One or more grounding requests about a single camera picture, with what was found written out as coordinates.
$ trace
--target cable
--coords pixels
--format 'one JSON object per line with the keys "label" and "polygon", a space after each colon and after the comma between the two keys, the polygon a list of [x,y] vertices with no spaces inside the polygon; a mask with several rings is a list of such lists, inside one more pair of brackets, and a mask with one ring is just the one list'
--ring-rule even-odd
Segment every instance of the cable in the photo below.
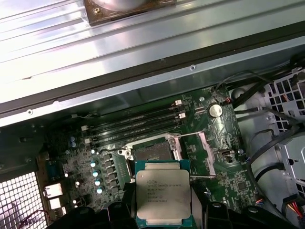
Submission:
{"label": "cable", "polygon": [[278,112],[278,111],[276,111],[276,110],[270,109],[270,108],[268,108],[268,107],[263,107],[263,110],[268,111],[268,112],[271,112],[271,113],[273,113],[274,115],[276,115],[276,116],[278,116],[278,117],[280,117],[280,118],[282,118],[282,119],[287,120],[288,122],[290,122],[291,125],[297,124],[297,123],[299,122],[299,121],[297,121],[295,118],[292,118],[292,117],[290,117],[290,116],[288,116],[288,115],[285,115],[285,114],[283,114],[283,113],[281,113],[281,112]]}
{"label": "cable", "polygon": [[290,204],[287,204],[287,206],[296,213],[295,209]]}
{"label": "cable", "polygon": [[250,109],[246,109],[246,110],[239,110],[239,111],[234,111],[236,115],[243,115],[243,114],[247,114],[247,113],[253,113],[253,112],[257,112],[258,108],[250,108]]}
{"label": "cable", "polygon": [[[264,77],[266,78],[270,78],[270,80],[276,80],[276,79],[280,79],[284,76],[287,76],[288,74],[291,73],[290,69],[280,69],[277,71],[274,71],[272,73],[267,73],[264,75]],[[266,84],[268,84],[265,81],[262,82],[258,82],[255,85],[253,85],[250,89],[248,89],[244,94],[242,94],[241,96],[239,96],[235,101],[233,101],[233,108],[237,108],[239,107],[241,104],[245,103],[248,99],[250,99],[256,92],[260,91],[261,89],[263,89],[263,87],[266,86]]]}
{"label": "cable", "polygon": [[261,79],[261,80],[263,80],[263,81],[266,81],[267,83],[272,83],[272,80],[269,80],[269,79],[267,79],[266,77],[264,77],[264,76],[262,76],[262,75],[260,75],[260,74],[258,74],[258,73],[255,73],[255,72],[253,72],[253,71],[251,71],[251,70],[245,70],[245,71],[242,71],[242,72],[239,72],[239,73],[235,73],[235,74],[233,74],[233,75],[230,75],[230,76],[224,78],[223,80],[221,80],[221,81],[217,84],[217,86],[215,87],[215,91],[218,91],[219,87],[220,87],[222,84],[224,84],[225,82],[227,82],[228,80],[230,80],[230,79],[232,79],[232,78],[235,78],[235,77],[237,77],[238,75],[245,74],[245,73],[252,74],[252,75],[256,76],[257,78],[259,78],[259,79]]}
{"label": "cable", "polygon": [[269,198],[264,194],[263,190],[260,188],[260,186],[258,185],[257,181],[255,180],[253,171],[252,171],[252,163],[259,158],[262,154],[264,154],[268,149],[270,149],[271,147],[275,146],[276,144],[282,142],[283,140],[293,136],[294,134],[296,134],[299,131],[299,126],[292,126],[290,130],[284,132],[283,134],[275,137],[273,140],[271,140],[270,142],[268,142],[266,145],[262,146],[250,159],[249,162],[247,162],[246,164],[246,168],[247,168],[247,172],[249,175],[249,178],[251,180],[251,182],[254,184],[254,186],[256,187],[257,191],[259,192],[260,195],[262,195],[264,201],[266,203],[268,203],[270,206],[273,207],[274,211],[277,213],[277,215],[282,218],[283,220],[289,222],[289,220],[287,220],[287,218],[285,216],[282,215],[282,213],[277,209],[277,207],[275,207],[273,205],[273,203],[269,200]]}
{"label": "cable", "polygon": [[271,132],[272,137],[275,137],[275,132],[273,131],[273,129],[266,129],[266,130],[261,130],[258,131],[256,133],[254,133],[254,135],[250,138],[249,142],[248,142],[248,147],[246,149],[246,154],[249,156],[250,153],[250,147],[251,147],[251,143],[253,142],[253,140],[256,138],[256,136],[260,135],[260,134],[265,134]]}
{"label": "cable", "polygon": [[287,221],[287,222],[290,222],[285,216],[282,215],[282,213],[276,208],[275,205],[273,205],[273,203],[269,200],[269,198],[264,194],[263,190],[261,189],[261,187],[259,187],[258,183],[256,182],[255,180],[255,177],[254,177],[254,174],[253,174],[253,171],[252,171],[252,167],[251,167],[251,163],[248,162],[246,164],[246,168],[247,168],[247,172],[248,172],[248,175],[249,175],[249,178],[252,182],[252,184],[254,184],[254,186],[256,187],[257,191],[264,197],[264,201],[265,203],[269,204],[273,209],[274,211],[277,213],[277,215]]}
{"label": "cable", "polygon": [[264,154],[268,149],[275,146],[276,144],[284,141],[285,139],[293,136],[295,133],[299,131],[299,126],[294,125],[291,127],[291,129],[287,130],[286,132],[283,132],[281,135],[275,137],[270,142],[268,142],[266,145],[262,146],[250,159],[250,164],[252,164],[257,158],[259,158],[262,154]]}
{"label": "cable", "polygon": [[20,225],[19,225],[18,229],[21,229],[25,225],[25,223],[37,212],[44,212],[47,215],[48,219],[51,221],[50,215],[46,210],[36,210],[36,211],[32,212],[30,215],[28,215],[26,218],[24,218],[22,221],[20,221]]}
{"label": "cable", "polygon": [[296,205],[295,202],[292,202],[292,206],[295,209],[295,211],[297,212],[297,214],[302,218],[303,214],[300,212],[300,209],[298,208],[298,206]]}
{"label": "cable", "polygon": [[278,170],[285,170],[285,166],[283,163],[276,163],[272,166],[268,166],[267,168],[264,168],[255,178],[256,182],[259,181],[259,179],[267,172],[274,170],[274,169],[278,169]]}
{"label": "cable", "polygon": [[[287,120],[291,125],[294,125],[294,124],[297,124],[299,123],[298,120],[296,120],[295,118],[292,118],[284,113],[281,113],[281,112],[278,112],[276,110],[273,110],[271,108],[268,108],[268,107],[262,107],[262,110],[263,111],[267,111],[267,112],[271,112],[273,113],[274,115],[282,118],[282,119],[285,119]],[[239,111],[235,111],[235,114],[236,115],[241,115],[241,114],[247,114],[247,113],[254,113],[254,112],[258,112],[259,109],[256,107],[256,108],[250,108],[250,109],[246,109],[246,110],[239,110]]]}

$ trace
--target black cable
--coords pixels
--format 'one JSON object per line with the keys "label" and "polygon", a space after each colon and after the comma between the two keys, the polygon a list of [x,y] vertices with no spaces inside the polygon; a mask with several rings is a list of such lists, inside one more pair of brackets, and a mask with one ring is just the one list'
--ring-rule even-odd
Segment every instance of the black cable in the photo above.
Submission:
{"label": "black cable", "polygon": [[278,170],[285,170],[285,166],[283,163],[275,163],[274,165],[268,166],[267,168],[264,168],[262,171],[259,172],[259,174],[256,176],[255,180],[256,182],[259,181],[259,179],[267,172],[278,169]]}
{"label": "black cable", "polygon": [[284,113],[278,112],[278,111],[273,110],[273,109],[270,109],[270,108],[268,108],[268,107],[263,107],[263,110],[268,111],[268,112],[271,112],[271,113],[273,113],[274,115],[276,115],[276,116],[278,116],[278,117],[280,117],[280,118],[282,118],[282,119],[285,119],[285,120],[289,121],[289,123],[290,123],[291,125],[297,124],[297,123],[299,122],[299,121],[297,121],[295,118],[292,118],[292,117],[290,117],[290,116],[288,116],[288,115],[285,115]]}
{"label": "black cable", "polygon": [[[287,70],[287,69],[281,69],[278,71],[274,71],[272,73],[268,73],[266,75],[269,75],[270,80],[275,80],[275,79],[279,79],[282,78],[284,76],[287,76],[288,74],[291,73],[291,70]],[[256,92],[262,90],[266,84],[268,84],[265,81],[262,82],[258,82],[255,85],[253,85],[250,89],[248,89],[244,94],[242,94],[241,96],[239,96],[235,101],[233,101],[233,108],[237,108],[239,107],[241,104],[245,103],[248,99],[250,99]]]}
{"label": "black cable", "polygon": [[257,111],[258,111],[258,108],[250,108],[250,109],[234,111],[234,112],[236,115],[243,115],[243,114],[253,113],[253,112],[257,112]]}
{"label": "black cable", "polygon": [[248,142],[248,147],[246,149],[246,155],[250,156],[249,154],[250,154],[251,143],[256,138],[256,136],[258,136],[260,134],[265,134],[265,133],[268,133],[268,132],[271,132],[272,138],[275,137],[275,132],[274,132],[273,129],[265,129],[265,130],[261,130],[261,131],[258,131],[256,133],[254,133],[254,135],[250,138],[250,140]]}
{"label": "black cable", "polygon": [[[295,125],[295,124],[299,123],[299,121],[296,120],[295,118],[292,118],[292,117],[290,117],[290,116],[288,116],[288,115],[286,115],[284,113],[278,112],[278,111],[273,110],[271,108],[262,107],[262,109],[265,110],[265,111],[271,112],[274,115],[276,115],[276,116],[278,116],[278,117],[280,117],[282,119],[285,119],[285,120],[289,121],[289,123],[291,125]],[[247,109],[247,110],[235,111],[235,114],[236,115],[241,115],[241,114],[253,113],[253,112],[257,112],[257,111],[259,111],[258,108],[250,108],[250,109]]]}
{"label": "black cable", "polygon": [[263,76],[263,75],[260,75],[260,74],[258,74],[258,73],[255,73],[255,72],[253,72],[253,71],[251,71],[251,70],[245,70],[245,71],[242,71],[242,72],[239,72],[239,73],[235,73],[235,74],[233,74],[233,75],[230,75],[230,76],[228,76],[228,77],[226,77],[226,78],[224,78],[223,80],[221,80],[218,84],[217,84],[217,86],[215,87],[215,91],[217,91],[218,89],[219,89],[219,87],[222,85],[222,84],[224,84],[225,82],[227,82],[228,80],[230,80],[230,79],[232,79],[232,78],[235,78],[235,77],[237,77],[238,75],[242,75],[242,74],[251,74],[251,75],[254,75],[254,76],[256,76],[257,78],[259,78],[259,79],[261,79],[261,80],[263,80],[263,81],[266,81],[267,83],[272,83],[272,80],[269,80],[269,79],[267,79],[265,76]]}
{"label": "black cable", "polygon": [[252,171],[252,167],[251,167],[251,163],[248,162],[246,164],[246,168],[247,168],[247,172],[248,172],[248,175],[249,175],[249,178],[251,180],[251,182],[254,184],[254,186],[256,187],[257,191],[259,192],[260,195],[262,195],[263,199],[264,199],[264,202],[269,204],[273,209],[274,211],[277,213],[278,217],[280,217],[281,219],[287,221],[290,223],[290,221],[282,215],[282,213],[279,211],[279,209],[276,208],[276,206],[269,200],[269,198],[264,194],[263,190],[261,189],[261,187],[259,187],[257,181],[255,180],[255,177],[254,177],[254,174],[253,174],[253,171]]}
{"label": "black cable", "polygon": [[294,125],[291,127],[291,129],[287,130],[286,132],[283,132],[281,135],[275,137],[270,142],[268,142],[266,145],[262,146],[254,155],[252,155],[249,163],[252,164],[257,158],[259,158],[261,155],[263,155],[268,149],[275,146],[276,144],[286,140],[287,138],[293,136],[299,131],[299,126]]}
{"label": "black cable", "polygon": [[272,139],[270,142],[268,142],[266,145],[262,146],[250,159],[250,161],[246,164],[246,168],[247,168],[247,172],[249,175],[249,178],[251,180],[251,182],[255,185],[257,191],[259,192],[260,195],[262,195],[262,197],[264,198],[264,201],[266,203],[268,203],[270,206],[272,206],[272,208],[275,210],[275,212],[277,213],[277,215],[282,218],[283,220],[289,222],[289,220],[287,220],[287,218],[285,216],[283,216],[281,214],[281,212],[275,207],[275,205],[273,205],[273,203],[269,200],[269,198],[264,194],[263,190],[259,187],[257,181],[255,180],[253,171],[252,171],[252,163],[259,158],[262,154],[264,154],[268,149],[270,149],[271,147],[277,145],[278,143],[284,141],[285,139],[293,136],[294,134],[296,134],[299,131],[299,126],[294,125],[291,127],[291,129],[289,129],[288,131],[284,132],[283,134],[275,137],[274,139]]}

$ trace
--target green circuit board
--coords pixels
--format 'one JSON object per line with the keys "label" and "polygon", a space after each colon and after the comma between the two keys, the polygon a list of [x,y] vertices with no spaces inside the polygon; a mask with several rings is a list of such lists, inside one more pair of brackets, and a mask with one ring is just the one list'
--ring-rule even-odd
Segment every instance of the green circuit board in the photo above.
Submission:
{"label": "green circuit board", "polygon": [[[193,175],[208,176],[208,154],[196,134],[202,131],[215,158],[216,178],[199,178],[202,186],[208,188],[210,200],[223,202],[235,211],[254,204],[255,188],[247,175],[241,133],[228,98],[226,88],[220,88],[217,93],[213,88],[204,88],[101,117],[83,119],[59,132],[52,132],[48,142],[52,151],[57,152],[56,160],[64,161],[64,170],[73,172],[72,180],[77,176],[84,180],[80,188],[69,191],[70,198],[91,195],[94,201],[89,206],[95,210],[100,209],[103,203],[122,198],[124,183],[132,180],[134,164],[119,155],[118,150],[127,143],[164,133],[193,133],[179,138],[182,156],[190,160]],[[181,101],[181,104],[176,105],[176,101]],[[210,114],[209,109],[214,104],[221,107],[219,117]],[[69,141],[71,136],[75,138],[75,147]],[[169,159],[171,151],[167,144],[164,138],[145,141],[134,145],[132,154],[135,159],[142,155],[146,155],[147,160]],[[92,154],[92,149],[99,154]],[[109,185],[109,171],[105,166],[105,161],[109,160],[115,168],[110,174],[115,172],[117,188]],[[89,165],[92,161],[97,162],[95,168]],[[101,195],[96,193],[94,181],[97,178],[92,176],[94,170],[101,172],[97,177],[102,179],[105,187]]]}

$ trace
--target motherboard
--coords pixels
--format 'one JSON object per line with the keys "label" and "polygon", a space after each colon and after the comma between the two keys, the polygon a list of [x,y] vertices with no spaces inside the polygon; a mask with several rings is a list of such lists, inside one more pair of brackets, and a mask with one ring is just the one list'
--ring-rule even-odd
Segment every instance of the motherboard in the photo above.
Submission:
{"label": "motherboard", "polygon": [[153,160],[189,160],[191,180],[202,184],[211,201],[237,212],[255,203],[226,88],[204,88],[111,114],[92,114],[54,128],[46,137],[52,162],[48,176],[62,181],[68,210],[86,205],[98,211],[120,200],[124,184],[135,180],[135,161]]}

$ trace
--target blue capacitor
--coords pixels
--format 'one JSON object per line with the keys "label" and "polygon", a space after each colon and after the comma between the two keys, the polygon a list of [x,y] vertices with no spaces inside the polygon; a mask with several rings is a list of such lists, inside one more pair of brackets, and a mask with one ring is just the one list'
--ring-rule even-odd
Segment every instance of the blue capacitor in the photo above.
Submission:
{"label": "blue capacitor", "polygon": [[92,168],[96,167],[96,165],[97,165],[97,162],[96,162],[96,161],[91,161],[90,166],[91,166]]}
{"label": "blue capacitor", "polygon": [[104,191],[104,187],[103,187],[103,186],[99,187],[99,188],[96,190],[96,192],[97,192],[98,194],[101,194],[103,191]]}
{"label": "blue capacitor", "polygon": [[101,180],[101,179],[97,179],[97,180],[94,182],[94,184],[95,184],[96,186],[100,186],[101,183],[102,183],[102,180]]}
{"label": "blue capacitor", "polygon": [[99,170],[95,170],[95,171],[92,173],[92,175],[93,175],[94,177],[97,177],[99,174],[100,174],[100,171],[99,171]]}

